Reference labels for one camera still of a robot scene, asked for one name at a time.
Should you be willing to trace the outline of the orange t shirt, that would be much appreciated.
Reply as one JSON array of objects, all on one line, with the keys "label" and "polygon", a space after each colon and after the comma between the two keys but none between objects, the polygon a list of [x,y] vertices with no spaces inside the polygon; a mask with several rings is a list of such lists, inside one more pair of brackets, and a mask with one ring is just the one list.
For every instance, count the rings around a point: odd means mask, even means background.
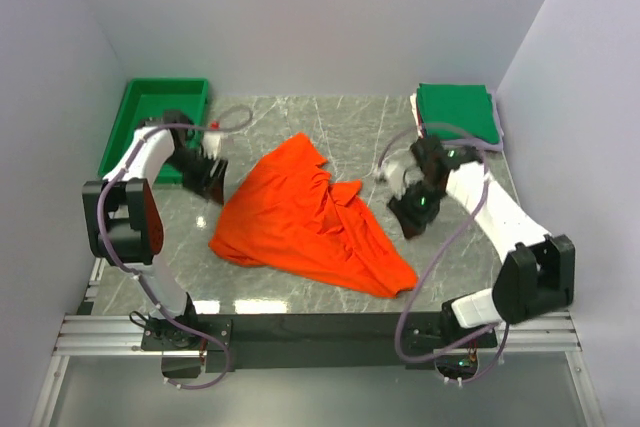
[{"label": "orange t shirt", "polygon": [[226,201],[210,249],[379,298],[413,289],[416,273],[360,198],[361,181],[333,182],[326,162],[303,133],[265,155]]}]

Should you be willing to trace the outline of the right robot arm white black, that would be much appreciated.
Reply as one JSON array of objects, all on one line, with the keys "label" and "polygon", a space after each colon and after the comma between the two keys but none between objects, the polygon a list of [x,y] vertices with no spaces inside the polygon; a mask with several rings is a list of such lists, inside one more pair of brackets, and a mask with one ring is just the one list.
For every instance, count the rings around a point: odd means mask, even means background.
[{"label": "right robot arm white black", "polygon": [[420,178],[408,168],[380,159],[378,176],[391,188],[388,209],[406,239],[421,235],[449,197],[468,214],[494,247],[501,268],[490,288],[445,302],[439,337],[460,346],[488,325],[518,325],[572,305],[576,251],[565,235],[552,235],[535,222],[490,172],[482,151],[472,146],[448,150],[436,135],[409,148]]}]

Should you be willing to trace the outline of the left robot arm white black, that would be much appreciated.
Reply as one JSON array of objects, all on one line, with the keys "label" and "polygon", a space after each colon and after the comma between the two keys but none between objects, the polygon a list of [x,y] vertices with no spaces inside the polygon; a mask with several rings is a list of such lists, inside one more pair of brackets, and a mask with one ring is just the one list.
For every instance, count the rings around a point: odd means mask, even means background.
[{"label": "left robot arm white black", "polygon": [[163,257],[164,227],[153,185],[169,165],[181,174],[184,189],[223,204],[228,167],[220,154],[224,136],[217,122],[201,127],[184,113],[169,110],[142,121],[116,165],[82,189],[92,253],[138,284],[152,305],[145,333],[176,350],[205,346],[209,338],[190,295]]}]

